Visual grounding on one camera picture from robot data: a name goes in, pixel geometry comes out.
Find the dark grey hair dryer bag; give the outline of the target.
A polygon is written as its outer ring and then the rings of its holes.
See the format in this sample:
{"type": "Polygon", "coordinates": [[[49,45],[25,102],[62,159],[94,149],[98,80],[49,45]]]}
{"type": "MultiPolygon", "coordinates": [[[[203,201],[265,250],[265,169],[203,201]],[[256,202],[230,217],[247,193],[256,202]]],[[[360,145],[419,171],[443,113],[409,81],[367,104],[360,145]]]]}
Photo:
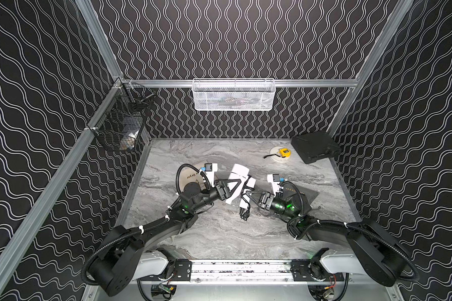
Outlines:
{"type": "Polygon", "coordinates": [[[297,209],[301,208],[300,202],[303,201],[303,213],[311,211],[311,204],[320,193],[300,185],[296,185],[296,188],[300,192],[301,198],[291,184],[285,184],[283,186],[283,199],[297,209]]]}

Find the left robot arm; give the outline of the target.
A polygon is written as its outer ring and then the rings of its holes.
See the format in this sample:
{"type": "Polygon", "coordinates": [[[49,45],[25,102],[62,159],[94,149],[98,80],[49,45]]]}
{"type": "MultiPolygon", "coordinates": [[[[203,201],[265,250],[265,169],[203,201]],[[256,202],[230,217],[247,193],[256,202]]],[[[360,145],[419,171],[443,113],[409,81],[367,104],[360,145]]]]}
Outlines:
{"type": "Polygon", "coordinates": [[[101,287],[112,297],[125,289],[135,277],[143,253],[157,243],[181,234],[197,221],[198,210],[225,201],[241,190],[240,179],[219,179],[210,182],[206,168],[196,168],[192,164],[182,164],[176,173],[175,188],[178,198],[166,210],[164,217],[135,228],[117,226],[106,236],[100,247],[85,261],[81,280],[90,286],[101,287]],[[203,179],[205,188],[196,182],[189,182],[180,188],[180,175],[189,168],[203,179]]]}

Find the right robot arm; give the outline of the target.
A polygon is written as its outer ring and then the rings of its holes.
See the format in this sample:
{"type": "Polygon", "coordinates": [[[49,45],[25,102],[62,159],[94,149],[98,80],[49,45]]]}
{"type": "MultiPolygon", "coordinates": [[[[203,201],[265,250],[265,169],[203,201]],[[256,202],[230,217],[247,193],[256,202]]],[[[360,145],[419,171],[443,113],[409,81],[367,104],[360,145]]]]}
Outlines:
{"type": "Polygon", "coordinates": [[[391,287],[397,281],[417,282],[420,272],[407,250],[376,222],[347,223],[311,215],[308,195],[290,181],[272,183],[273,191],[250,191],[255,205],[286,223],[295,240],[321,241],[350,250],[345,263],[328,265],[326,252],[313,258],[317,268],[330,274],[352,273],[360,267],[375,282],[391,287]]]}

